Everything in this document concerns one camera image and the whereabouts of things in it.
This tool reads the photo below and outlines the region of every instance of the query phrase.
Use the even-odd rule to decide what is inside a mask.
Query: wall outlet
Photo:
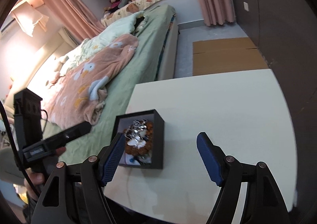
[[[246,2],[243,2],[244,9],[249,11],[249,5]]]

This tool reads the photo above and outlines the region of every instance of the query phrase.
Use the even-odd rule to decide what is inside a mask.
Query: green bed sheet
[[[144,12],[147,23],[136,34],[139,39],[137,50],[127,66],[107,85],[108,97],[99,122],[89,134],[67,144],[61,161],[66,164],[81,163],[110,144],[115,117],[125,113],[134,86],[155,80],[161,49],[174,14],[174,8],[169,5]],[[44,137],[60,131],[58,126],[50,124]]]

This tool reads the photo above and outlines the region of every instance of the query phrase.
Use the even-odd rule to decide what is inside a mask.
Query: black cable
[[[0,101],[0,115],[2,117],[2,121],[4,123],[5,129],[7,130],[7,135],[11,144],[11,148],[15,157],[15,160],[19,166],[19,169],[21,170],[23,176],[25,177],[26,181],[29,183],[31,189],[34,191],[34,193],[36,194],[37,197],[40,197],[40,193],[37,191],[37,189],[35,188],[35,186],[33,185],[32,181],[30,180],[28,174],[26,173],[25,169],[23,168],[23,164],[22,161],[19,157],[18,151],[16,149],[15,143],[14,143],[14,139],[13,139],[13,135],[11,132],[11,128],[10,128],[10,123],[7,117],[7,113],[5,112],[5,109],[2,105],[2,102]]]
[[[42,132],[42,134],[44,134],[44,131],[45,131],[45,128],[46,128],[46,124],[47,124],[47,120],[49,119],[49,115],[47,114],[46,110],[41,110],[41,111],[46,113],[46,121],[45,121],[45,125],[44,125],[43,132]]]

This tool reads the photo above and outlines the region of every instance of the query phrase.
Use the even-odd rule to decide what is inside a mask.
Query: bed
[[[62,161],[67,164],[80,163],[90,155],[98,154],[102,147],[110,144],[115,117],[126,111],[135,84],[173,78],[178,37],[174,15],[175,10],[169,5],[144,12],[147,22],[135,34],[139,45],[126,67],[107,84],[108,97],[99,122],[88,135],[67,145],[66,153],[61,156]],[[45,61],[49,58],[48,54],[50,53],[45,54]],[[24,82],[24,87],[32,81],[36,71],[32,72],[32,77],[27,79],[28,82]],[[13,86],[15,91],[19,91],[15,82]],[[10,103],[6,101],[5,105],[12,111],[13,100]],[[47,138],[60,131],[57,125],[49,123],[43,136]]]

